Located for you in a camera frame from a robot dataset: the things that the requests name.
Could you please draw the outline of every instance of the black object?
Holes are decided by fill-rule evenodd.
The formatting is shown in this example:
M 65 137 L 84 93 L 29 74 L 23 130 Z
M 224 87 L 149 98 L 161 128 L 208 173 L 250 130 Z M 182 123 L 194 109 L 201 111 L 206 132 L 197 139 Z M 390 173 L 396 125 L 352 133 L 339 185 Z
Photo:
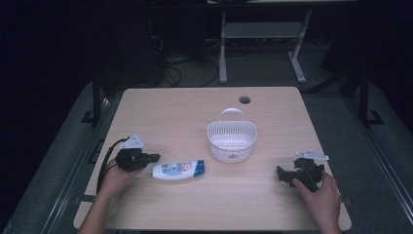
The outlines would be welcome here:
M 156 163 L 161 158 L 159 154 L 142 153 L 141 148 L 121 149 L 115 160 L 118 167 L 125 172 L 146 168 L 150 163 Z
M 298 168 L 297 172 L 286 172 L 281 167 L 277 166 L 277 174 L 279 180 L 289 183 L 290 187 L 295 187 L 292 180 L 299 179 L 310 191 L 315 192 L 319 188 L 317 183 L 322 181 L 322 171 L 324 165 L 316 165 L 313 159 L 299 158 L 294 161 L 294 168 Z

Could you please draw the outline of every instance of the dark background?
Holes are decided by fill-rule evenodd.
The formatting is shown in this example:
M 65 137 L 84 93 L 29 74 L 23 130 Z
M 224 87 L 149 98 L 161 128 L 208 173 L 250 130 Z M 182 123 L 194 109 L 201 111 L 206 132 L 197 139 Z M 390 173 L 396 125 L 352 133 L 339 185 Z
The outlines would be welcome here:
M 205 13 L 164 13 L 156 28 L 148 28 L 144 14 L 87 10 L 96 4 L 101 3 L 0 2 L 0 230 L 13 214 L 76 97 L 93 77 L 99 77 L 108 96 L 127 87 L 153 87 L 160 81 L 155 67 L 162 63 L 152 56 L 149 29 L 161 32 L 167 47 L 199 57 L 205 37 L 219 33 L 214 29 L 220 21 L 217 13 L 207 18 Z M 411 5 L 401 0 L 362 1 L 350 9 L 350 14 L 348 9 L 318 9 L 306 40 L 333 40 L 340 26 L 323 67 L 339 73 L 354 64 L 363 66 L 412 131 Z M 196 20 L 188 21 L 187 17 Z M 177 35 L 186 35 L 186 40 Z

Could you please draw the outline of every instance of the floor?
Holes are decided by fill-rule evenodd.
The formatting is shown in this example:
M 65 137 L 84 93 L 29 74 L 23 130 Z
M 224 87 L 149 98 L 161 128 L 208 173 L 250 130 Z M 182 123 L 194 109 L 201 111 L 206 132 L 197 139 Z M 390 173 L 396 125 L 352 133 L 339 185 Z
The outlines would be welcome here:
M 227 57 L 227 84 L 218 82 L 218 55 L 211 53 L 207 61 L 189 59 L 173 65 L 156 88 L 294 86 L 306 90 L 332 76 L 320 68 L 328 44 L 303 45 L 299 61 L 307 78 L 305 84 L 297 82 L 288 61 L 291 42 L 276 41 L 266 48 L 241 47 L 237 43 L 233 46 Z M 182 55 L 171 54 L 169 58 L 173 63 Z M 330 156 L 329 165 L 352 219 L 353 226 L 346 233 L 413 233 L 413 220 L 407 215 L 411 207 L 403 205 L 412 204 L 409 194 L 413 194 L 413 174 L 409 166 L 413 165 L 413 136 L 372 84 L 369 110 L 376 110 L 385 125 L 365 128 L 357 117 L 357 93 L 354 97 L 341 97 L 342 83 L 303 95 L 303 100 L 323 151 Z M 92 128 L 92 124 L 82 123 L 85 112 L 92 110 L 92 85 L 85 87 L 4 233 L 76 232 L 73 218 L 80 200 L 87 199 L 83 192 L 95 166 L 93 160 L 121 97 L 122 92 L 102 102 L 102 117 Z

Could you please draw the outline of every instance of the desk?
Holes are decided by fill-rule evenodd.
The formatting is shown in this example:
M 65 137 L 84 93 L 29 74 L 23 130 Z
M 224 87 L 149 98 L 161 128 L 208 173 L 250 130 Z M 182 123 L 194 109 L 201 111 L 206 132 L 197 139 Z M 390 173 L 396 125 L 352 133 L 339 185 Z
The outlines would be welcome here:
M 250 98 L 242 104 L 240 97 Z M 240 109 L 257 127 L 250 157 L 224 164 L 208 149 L 207 125 L 228 108 Z M 160 163 L 204 159 L 204 175 L 179 181 L 152 177 L 152 165 L 137 175 L 111 206 L 107 228 L 139 230 L 309 230 L 316 229 L 295 188 L 278 181 L 276 166 L 293 170 L 295 152 L 322 152 L 304 102 L 295 88 L 198 88 L 126 90 L 86 195 L 95 195 L 96 178 L 108 148 L 139 134 L 144 152 Z M 325 170 L 331 173 L 325 161 Z M 79 228 L 91 203 L 82 202 L 74 219 Z M 351 221 L 342 205 L 340 227 Z

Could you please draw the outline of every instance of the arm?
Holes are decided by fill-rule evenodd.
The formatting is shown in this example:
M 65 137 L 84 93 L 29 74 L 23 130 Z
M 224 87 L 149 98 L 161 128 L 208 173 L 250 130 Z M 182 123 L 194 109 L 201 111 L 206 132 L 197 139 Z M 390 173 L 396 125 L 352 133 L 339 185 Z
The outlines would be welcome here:
M 100 190 L 78 233 L 104 233 L 110 202 L 128 185 L 129 180 L 140 172 L 142 170 L 127 173 L 116 166 L 115 160 L 111 160 L 106 166 Z
M 322 186 L 316 192 L 311 192 L 298 179 L 292 182 L 306 202 L 307 209 L 313 216 L 321 234 L 341 234 L 338 225 L 341 201 L 337 191 L 336 180 L 326 172 L 322 172 Z

